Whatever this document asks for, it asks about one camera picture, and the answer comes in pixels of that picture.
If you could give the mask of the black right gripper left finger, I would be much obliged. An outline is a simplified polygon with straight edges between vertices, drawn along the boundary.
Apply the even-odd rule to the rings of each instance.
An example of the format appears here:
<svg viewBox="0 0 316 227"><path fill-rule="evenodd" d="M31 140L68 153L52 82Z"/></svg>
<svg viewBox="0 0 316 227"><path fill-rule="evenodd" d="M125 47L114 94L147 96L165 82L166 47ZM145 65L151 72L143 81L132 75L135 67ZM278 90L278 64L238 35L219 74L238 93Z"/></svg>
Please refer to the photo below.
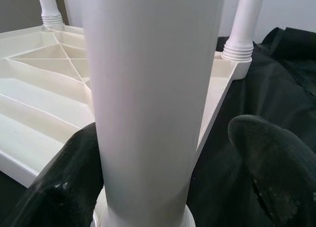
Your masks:
<svg viewBox="0 0 316 227"><path fill-rule="evenodd" d="M90 227L104 181L96 124L71 136L0 227Z"/></svg>

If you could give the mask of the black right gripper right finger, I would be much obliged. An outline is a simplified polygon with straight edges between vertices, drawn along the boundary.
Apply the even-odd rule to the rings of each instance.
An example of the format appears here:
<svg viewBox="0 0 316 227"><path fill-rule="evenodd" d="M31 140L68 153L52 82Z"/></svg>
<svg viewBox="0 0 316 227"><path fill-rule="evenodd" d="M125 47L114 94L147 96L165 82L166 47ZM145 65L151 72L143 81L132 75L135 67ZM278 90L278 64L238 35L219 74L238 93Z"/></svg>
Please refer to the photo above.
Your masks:
<svg viewBox="0 0 316 227"><path fill-rule="evenodd" d="M294 133L255 115L234 117L228 136L274 227L316 227L316 153Z"/></svg>

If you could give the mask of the white plastic table top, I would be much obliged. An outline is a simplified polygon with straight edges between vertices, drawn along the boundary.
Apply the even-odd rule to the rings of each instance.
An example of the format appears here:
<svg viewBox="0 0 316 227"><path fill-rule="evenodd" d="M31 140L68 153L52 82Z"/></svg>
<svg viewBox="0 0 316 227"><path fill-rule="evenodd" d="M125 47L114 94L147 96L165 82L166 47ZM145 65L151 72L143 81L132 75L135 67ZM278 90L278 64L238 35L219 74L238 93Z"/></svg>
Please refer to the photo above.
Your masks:
<svg viewBox="0 0 316 227"><path fill-rule="evenodd" d="M246 76L251 60L214 52L193 168L231 82ZM96 124L81 28L39 26L0 34L0 171L28 189L71 136L91 123ZM90 227L106 226L107 210L104 183ZM187 206L181 225L194 225Z"/></svg>

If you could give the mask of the white plastic table leg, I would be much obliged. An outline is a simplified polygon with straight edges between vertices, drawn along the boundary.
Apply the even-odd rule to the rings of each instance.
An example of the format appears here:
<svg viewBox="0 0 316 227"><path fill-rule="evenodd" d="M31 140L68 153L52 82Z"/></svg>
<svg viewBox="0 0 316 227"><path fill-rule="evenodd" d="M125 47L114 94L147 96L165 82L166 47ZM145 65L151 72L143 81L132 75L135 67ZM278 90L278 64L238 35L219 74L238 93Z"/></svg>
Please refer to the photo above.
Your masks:
<svg viewBox="0 0 316 227"><path fill-rule="evenodd" d="M44 26L56 27L64 25L56 0L39 0L39 2L41 5L41 18Z"/></svg>
<svg viewBox="0 0 316 227"><path fill-rule="evenodd" d="M224 0L83 0L106 227L180 227Z"/></svg>
<svg viewBox="0 0 316 227"><path fill-rule="evenodd" d="M239 62L251 59L262 4L263 0L239 0L231 34L222 52L224 59Z"/></svg>

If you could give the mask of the black cloth cover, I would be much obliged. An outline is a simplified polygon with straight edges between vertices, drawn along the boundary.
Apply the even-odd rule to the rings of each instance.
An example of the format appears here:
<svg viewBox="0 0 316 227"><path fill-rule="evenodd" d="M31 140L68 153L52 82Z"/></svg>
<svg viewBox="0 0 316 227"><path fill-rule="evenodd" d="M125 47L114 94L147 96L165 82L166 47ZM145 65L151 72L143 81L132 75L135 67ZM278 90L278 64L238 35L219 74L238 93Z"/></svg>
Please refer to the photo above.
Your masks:
<svg viewBox="0 0 316 227"><path fill-rule="evenodd" d="M315 38L296 29L272 30L254 47L246 76L231 82L192 171L186 206L193 226L274 227L228 125L239 115L259 116L316 153L316 86L303 77L306 65L316 67Z"/></svg>

